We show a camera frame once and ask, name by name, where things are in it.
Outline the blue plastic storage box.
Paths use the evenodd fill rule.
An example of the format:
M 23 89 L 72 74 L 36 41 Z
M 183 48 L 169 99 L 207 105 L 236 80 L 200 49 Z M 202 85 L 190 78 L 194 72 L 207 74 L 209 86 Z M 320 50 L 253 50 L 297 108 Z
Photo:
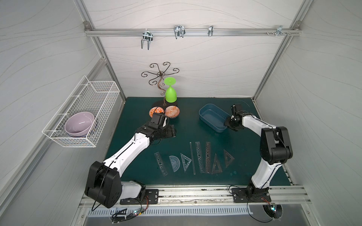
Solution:
M 228 117 L 228 113 L 214 104 L 206 104 L 199 110 L 200 120 L 218 133 L 228 128 L 224 125 Z

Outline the clear protractor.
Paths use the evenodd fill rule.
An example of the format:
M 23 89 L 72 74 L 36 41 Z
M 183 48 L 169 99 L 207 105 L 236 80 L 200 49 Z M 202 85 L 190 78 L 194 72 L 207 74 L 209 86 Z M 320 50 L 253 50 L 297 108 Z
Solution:
M 180 159 L 177 156 L 171 155 L 171 156 L 169 156 L 169 160 L 170 160 L 173 172 L 177 172 L 181 165 Z

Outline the thin clear straight ruler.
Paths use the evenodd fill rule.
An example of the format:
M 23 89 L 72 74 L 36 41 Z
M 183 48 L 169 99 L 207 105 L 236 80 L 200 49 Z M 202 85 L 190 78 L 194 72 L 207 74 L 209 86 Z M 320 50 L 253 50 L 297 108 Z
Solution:
M 192 142 L 189 143 L 189 146 L 190 146 L 190 153 L 191 153 L 191 160 L 192 160 L 193 175 L 196 175 L 196 169 L 195 169 L 195 161 L 194 161 L 194 155 L 193 155 Z

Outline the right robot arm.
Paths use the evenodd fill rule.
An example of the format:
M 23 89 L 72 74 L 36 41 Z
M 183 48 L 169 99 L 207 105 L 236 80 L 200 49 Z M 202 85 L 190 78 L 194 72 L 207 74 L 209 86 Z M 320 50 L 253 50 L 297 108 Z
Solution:
M 293 156 L 288 129 L 246 114 L 234 114 L 226 119 L 224 125 L 234 131 L 246 128 L 260 137 L 261 162 L 246 188 L 246 196 L 265 195 L 278 169 Z

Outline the orange patterned bowl right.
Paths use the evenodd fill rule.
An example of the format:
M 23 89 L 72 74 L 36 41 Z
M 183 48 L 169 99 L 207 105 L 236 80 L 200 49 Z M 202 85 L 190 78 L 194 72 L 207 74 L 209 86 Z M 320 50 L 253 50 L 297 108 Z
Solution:
M 168 117 L 168 118 L 176 118 L 178 117 L 180 114 L 180 109 L 177 107 L 177 106 L 168 106 L 166 109 L 165 109 L 165 115 Z

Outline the orange patterned bowl left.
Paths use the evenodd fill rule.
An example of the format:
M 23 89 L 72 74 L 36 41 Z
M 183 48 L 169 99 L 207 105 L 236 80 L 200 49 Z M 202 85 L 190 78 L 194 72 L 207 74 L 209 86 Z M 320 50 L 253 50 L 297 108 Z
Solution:
M 162 107 L 153 107 L 152 109 L 150 109 L 149 111 L 149 116 L 152 118 L 154 114 L 164 114 L 165 111 Z

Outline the small clear triangle ruler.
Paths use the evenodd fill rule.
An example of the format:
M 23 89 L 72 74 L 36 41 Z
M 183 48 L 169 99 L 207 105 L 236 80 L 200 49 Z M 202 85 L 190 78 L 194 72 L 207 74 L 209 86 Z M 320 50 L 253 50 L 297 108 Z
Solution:
M 235 158 L 226 150 L 224 150 L 225 167 L 228 168 Z

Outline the clear stencil ruler narrow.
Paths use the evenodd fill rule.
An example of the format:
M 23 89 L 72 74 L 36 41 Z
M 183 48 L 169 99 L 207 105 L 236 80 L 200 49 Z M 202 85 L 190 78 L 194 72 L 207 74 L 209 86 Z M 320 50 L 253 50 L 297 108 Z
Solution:
M 211 143 L 206 142 L 206 173 L 211 173 Z

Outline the brown metal cup stand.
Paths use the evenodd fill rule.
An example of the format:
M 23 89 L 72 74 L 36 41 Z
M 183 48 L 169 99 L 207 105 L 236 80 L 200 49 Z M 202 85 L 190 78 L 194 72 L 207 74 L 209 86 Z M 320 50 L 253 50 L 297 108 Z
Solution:
M 152 104 L 152 107 L 161 107 L 164 110 L 166 110 L 167 107 L 169 107 L 169 106 L 177 106 L 178 103 L 177 103 L 177 101 L 175 101 L 173 103 L 170 103 L 170 102 L 166 101 L 166 90 L 164 89 L 165 80 L 166 80 L 166 78 L 169 78 L 170 75 L 174 75 L 174 74 L 179 73 L 180 69 L 179 68 L 174 68 L 172 70 L 172 72 L 168 73 L 167 71 L 170 68 L 171 63 L 166 61 L 162 65 L 166 66 L 166 69 L 161 70 L 157 63 L 150 64 L 150 68 L 155 68 L 156 67 L 157 72 L 144 71 L 144 72 L 141 73 L 141 77 L 146 78 L 149 75 L 154 75 L 155 76 L 155 78 L 152 78 L 152 79 L 149 80 L 149 85 L 157 86 L 157 88 L 159 90 L 161 90 L 160 95 L 163 97 L 163 99 L 154 102 Z

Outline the tall clear triangle ruler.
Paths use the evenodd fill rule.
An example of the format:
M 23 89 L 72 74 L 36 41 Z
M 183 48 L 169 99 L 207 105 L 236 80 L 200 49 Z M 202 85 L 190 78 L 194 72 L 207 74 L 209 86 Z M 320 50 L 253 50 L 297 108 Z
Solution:
M 222 167 L 217 154 L 215 154 L 213 167 L 212 167 L 212 174 L 220 174 L 220 173 L 222 173 Z

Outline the purple bowl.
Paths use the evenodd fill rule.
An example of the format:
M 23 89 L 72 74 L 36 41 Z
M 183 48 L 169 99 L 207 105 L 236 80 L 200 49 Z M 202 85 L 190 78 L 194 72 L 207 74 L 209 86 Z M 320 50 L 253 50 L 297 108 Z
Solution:
M 64 129 L 71 137 L 83 137 L 88 134 L 95 120 L 90 112 L 79 112 L 71 116 L 65 123 Z

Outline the metal hook small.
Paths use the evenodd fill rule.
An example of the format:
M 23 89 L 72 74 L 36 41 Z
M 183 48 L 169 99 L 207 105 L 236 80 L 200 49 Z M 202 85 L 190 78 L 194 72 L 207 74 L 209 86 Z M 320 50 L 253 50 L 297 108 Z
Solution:
M 208 27 L 208 37 L 212 37 L 213 36 L 213 32 L 214 32 L 214 26 L 210 25 Z

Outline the metal hook left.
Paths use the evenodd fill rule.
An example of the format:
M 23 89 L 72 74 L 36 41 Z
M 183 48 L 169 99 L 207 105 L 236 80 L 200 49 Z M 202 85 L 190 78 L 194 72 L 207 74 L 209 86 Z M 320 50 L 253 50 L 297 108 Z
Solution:
M 150 49 L 150 44 L 151 44 L 152 41 L 153 41 L 153 34 L 148 32 L 148 31 L 145 31 L 142 34 L 141 48 L 143 49 L 145 43 L 147 43 L 147 50 L 149 50 Z

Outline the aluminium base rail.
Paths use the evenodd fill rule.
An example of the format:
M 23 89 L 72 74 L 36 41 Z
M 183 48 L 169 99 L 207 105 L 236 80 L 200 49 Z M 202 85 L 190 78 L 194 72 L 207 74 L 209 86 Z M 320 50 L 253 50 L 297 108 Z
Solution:
M 246 198 L 243 186 L 229 185 L 195 185 L 195 186 L 173 186 L 154 185 L 148 189 L 156 189 L 156 192 L 146 191 L 145 203 L 151 207 L 158 206 L 202 206 L 202 205 L 236 205 L 241 204 L 267 204 L 259 199 L 251 202 Z M 271 186 L 268 198 L 276 204 L 311 204 L 306 190 L 303 186 Z

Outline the aluminium top rail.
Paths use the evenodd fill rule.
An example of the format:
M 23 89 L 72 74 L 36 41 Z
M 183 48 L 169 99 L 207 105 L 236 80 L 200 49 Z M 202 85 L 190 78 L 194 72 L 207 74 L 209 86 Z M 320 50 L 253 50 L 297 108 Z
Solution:
M 243 36 L 267 36 L 266 32 L 272 33 L 276 28 L 214 28 L 213 37 L 243 37 Z M 142 37 L 148 31 L 153 37 L 175 37 L 171 29 L 94 29 L 85 31 L 88 37 Z M 208 28 L 186 28 L 184 37 L 208 37 Z M 283 28 L 284 32 L 290 32 L 291 36 L 299 36 L 300 29 Z

